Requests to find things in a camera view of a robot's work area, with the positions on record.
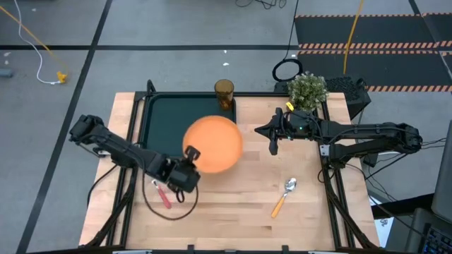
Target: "green plant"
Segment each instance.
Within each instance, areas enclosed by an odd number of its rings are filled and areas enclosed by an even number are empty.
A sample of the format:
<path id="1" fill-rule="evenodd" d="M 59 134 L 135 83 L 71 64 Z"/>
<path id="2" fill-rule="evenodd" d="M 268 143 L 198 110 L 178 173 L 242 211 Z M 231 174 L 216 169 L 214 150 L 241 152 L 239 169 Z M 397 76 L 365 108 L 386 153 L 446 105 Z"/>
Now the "green plant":
<path id="1" fill-rule="evenodd" d="M 297 110 L 313 111 L 325 102 L 328 96 L 325 78 L 316 77 L 309 72 L 296 76 L 288 83 L 287 88 L 290 102 Z"/>

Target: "wooden table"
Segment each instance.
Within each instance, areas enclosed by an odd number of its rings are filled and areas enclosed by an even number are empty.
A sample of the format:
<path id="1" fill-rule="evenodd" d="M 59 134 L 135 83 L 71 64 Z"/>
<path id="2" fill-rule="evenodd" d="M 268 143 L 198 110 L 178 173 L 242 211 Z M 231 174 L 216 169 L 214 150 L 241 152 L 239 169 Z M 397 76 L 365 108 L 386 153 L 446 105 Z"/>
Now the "wooden table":
<path id="1" fill-rule="evenodd" d="M 108 128 L 126 137 L 133 104 L 132 92 L 117 93 Z M 187 218 L 171 222 L 148 210 L 141 192 L 139 171 L 133 212 L 127 239 L 131 249 L 186 249 L 194 244 L 197 250 L 333 250 L 325 187 L 317 180 L 321 168 L 316 142 L 308 140 L 279 141 L 278 155 L 268 151 L 269 140 L 254 132 L 267 124 L 276 107 L 285 108 L 284 97 L 236 97 L 237 125 L 244 138 L 244 153 L 239 162 L 221 174 L 201 175 L 199 202 Z M 328 98 L 332 121 L 350 123 L 343 94 Z M 133 141 L 137 140 L 138 127 Z M 342 143 L 352 144 L 353 140 Z M 351 164 L 360 168 L 359 160 Z M 96 178 L 112 166 L 110 158 L 101 159 Z M 362 173 L 348 167 L 342 170 L 350 215 L 369 239 L 379 244 Z M 101 181 L 93 191 L 80 244 L 87 243 L 110 215 L 119 170 Z M 270 214 L 284 192 L 284 183 L 297 178 L 297 188 L 286 198 L 277 218 Z M 192 205 L 194 192 L 186 195 L 183 205 L 173 203 L 166 210 L 150 178 L 145 178 L 146 196 L 151 205 L 169 216 L 184 214 Z M 346 246 L 343 220 L 338 214 L 342 245 Z M 119 233 L 115 234 L 119 242 Z"/>

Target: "black tray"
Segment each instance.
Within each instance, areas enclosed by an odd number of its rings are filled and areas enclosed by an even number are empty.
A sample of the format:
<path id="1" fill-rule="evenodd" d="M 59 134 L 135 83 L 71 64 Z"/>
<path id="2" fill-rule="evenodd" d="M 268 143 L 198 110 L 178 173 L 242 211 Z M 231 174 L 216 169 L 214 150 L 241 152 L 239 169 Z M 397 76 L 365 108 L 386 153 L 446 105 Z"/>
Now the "black tray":
<path id="1" fill-rule="evenodd" d="M 236 123 L 235 100 L 232 109 L 220 108 L 215 93 L 161 93 L 145 106 L 143 146 L 169 155 L 182 156 L 182 140 L 189 126 L 203 116 L 224 116 Z"/>

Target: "orange handle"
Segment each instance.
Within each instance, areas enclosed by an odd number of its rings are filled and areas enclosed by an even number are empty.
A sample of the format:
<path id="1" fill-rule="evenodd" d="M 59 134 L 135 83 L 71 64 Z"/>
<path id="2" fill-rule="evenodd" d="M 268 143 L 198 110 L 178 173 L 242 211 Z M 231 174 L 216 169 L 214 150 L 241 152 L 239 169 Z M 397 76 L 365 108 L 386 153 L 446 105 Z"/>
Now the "orange handle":
<path id="1" fill-rule="evenodd" d="M 163 204 L 165 205 L 166 208 L 171 209 L 171 202 L 168 200 L 167 196 L 165 195 L 165 193 L 163 192 L 163 190 L 160 187 L 157 187 L 158 190 L 158 195 L 160 195 L 160 197 L 163 200 Z"/>
<path id="2" fill-rule="evenodd" d="M 276 216 L 278 215 L 281 207 L 284 204 L 284 200 L 285 200 L 285 195 L 281 197 L 280 202 L 278 202 L 278 204 L 276 205 L 275 209 L 273 209 L 273 212 L 271 213 L 271 217 L 272 218 L 276 218 Z"/>

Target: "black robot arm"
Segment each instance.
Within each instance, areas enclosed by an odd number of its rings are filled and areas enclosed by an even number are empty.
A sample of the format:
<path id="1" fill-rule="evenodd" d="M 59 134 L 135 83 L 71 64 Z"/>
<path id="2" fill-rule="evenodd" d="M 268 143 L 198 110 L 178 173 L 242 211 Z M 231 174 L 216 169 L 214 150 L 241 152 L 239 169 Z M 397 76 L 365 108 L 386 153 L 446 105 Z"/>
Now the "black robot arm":
<path id="1" fill-rule="evenodd" d="M 352 157 L 396 151 L 412 154 L 419 151 L 422 138 L 419 131 L 406 123 L 339 124 L 325 121 L 303 111 L 285 112 L 276 108 L 270 123 L 255 129 L 270 139 L 270 153 L 278 153 L 278 139 L 309 139 L 319 141 L 321 155 L 335 168 L 343 168 Z M 341 139 L 364 139 L 354 145 L 334 144 Z"/>
<path id="2" fill-rule="evenodd" d="M 172 159 L 152 150 L 145 150 L 112 133 L 97 116 L 82 115 L 69 131 L 70 141 L 77 145 L 96 144 L 111 154 L 112 161 L 121 167 L 140 167 L 154 179 L 166 183 L 174 192 L 191 192 L 200 179 L 193 164 L 198 150 L 189 146 L 187 158 Z"/>

